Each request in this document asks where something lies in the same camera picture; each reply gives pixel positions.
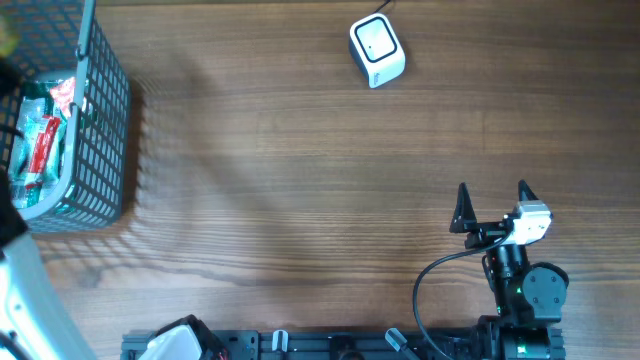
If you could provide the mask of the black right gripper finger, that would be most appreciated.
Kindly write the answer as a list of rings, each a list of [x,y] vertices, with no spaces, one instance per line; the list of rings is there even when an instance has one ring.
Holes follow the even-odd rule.
[[[477,230],[477,218],[473,209],[471,198],[464,182],[459,184],[456,207],[451,219],[449,232],[469,233]]]
[[[518,182],[518,197],[520,202],[539,200],[524,179]]]

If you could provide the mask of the red snack stick packet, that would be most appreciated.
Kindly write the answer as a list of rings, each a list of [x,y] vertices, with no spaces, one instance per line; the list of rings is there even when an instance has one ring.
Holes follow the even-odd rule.
[[[36,137],[28,157],[24,185],[27,190],[42,187],[58,178],[56,161],[59,159],[60,117],[43,115],[36,122]]]

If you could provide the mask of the green glove package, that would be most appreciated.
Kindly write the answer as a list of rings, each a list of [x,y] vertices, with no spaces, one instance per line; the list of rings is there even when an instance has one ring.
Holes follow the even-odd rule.
[[[14,140],[12,157],[9,163],[11,196],[18,209],[32,207],[47,198],[61,179],[64,164],[65,139],[68,121],[71,119],[71,103],[74,100],[76,78],[50,81],[29,81],[23,86],[23,98],[19,110],[16,129],[21,135]],[[28,157],[32,142],[36,137],[36,122],[43,115],[60,117],[62,124],[58,133],[59,159],[56,161],[58,178],[46,182],[40,188],[27,190],[24,185]]]

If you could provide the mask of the grey plastic mesh basket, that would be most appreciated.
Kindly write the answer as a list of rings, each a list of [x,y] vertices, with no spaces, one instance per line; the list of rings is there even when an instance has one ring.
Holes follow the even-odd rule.
[[[15,126],[28,81],[76,79],[61,179],[21,217],[35,233],[90,231],[122,208],[131,87],[95,15],[96,3],[17,1],[1,18],[17,42],[1,61],[1,122]]]

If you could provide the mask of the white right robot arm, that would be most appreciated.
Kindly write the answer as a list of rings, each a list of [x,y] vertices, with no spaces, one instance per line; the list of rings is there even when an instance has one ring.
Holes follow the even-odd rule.
[[[562,319],[569,277],[560,267],[532,264],[527,247],[542,240],[552,223],[550,208],[521,180],[514,209],[495,222],[477,221],[469,192],[459,185],[450,231],[467,236],[465,248],[484,254],[483,271],[497,314],[472,327],[469,353],[475,359],[564,359]]]

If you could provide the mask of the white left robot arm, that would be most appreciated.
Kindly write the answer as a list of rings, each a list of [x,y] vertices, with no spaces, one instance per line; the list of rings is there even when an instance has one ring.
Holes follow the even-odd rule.
[[[50,282],[32,234],[1,172],[1,357],[94,359]],[[227,359],[225,345],[188,315],[159,330],[123,337],[123,359]]]

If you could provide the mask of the white barcode scanner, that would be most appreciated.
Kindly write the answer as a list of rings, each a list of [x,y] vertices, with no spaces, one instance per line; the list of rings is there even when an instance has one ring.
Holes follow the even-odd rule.
[[[349,29],[349,51],[370,88],[399,77],[406,55],[389,19],[376,12],[356,21]]]

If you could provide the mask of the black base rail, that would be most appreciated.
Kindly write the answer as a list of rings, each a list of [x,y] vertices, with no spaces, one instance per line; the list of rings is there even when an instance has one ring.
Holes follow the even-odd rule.
[[[382,332],[297,333],[288,334],[288,342],[273,348],[272,333],[249,330],[216,330],[228,359],[406,359],[395,350]],[[438,329],[432,339],[455,359],[552,359],[567,357],[564,338],[559,329],[536,335],[503,333],[486,339],[470,330]]]

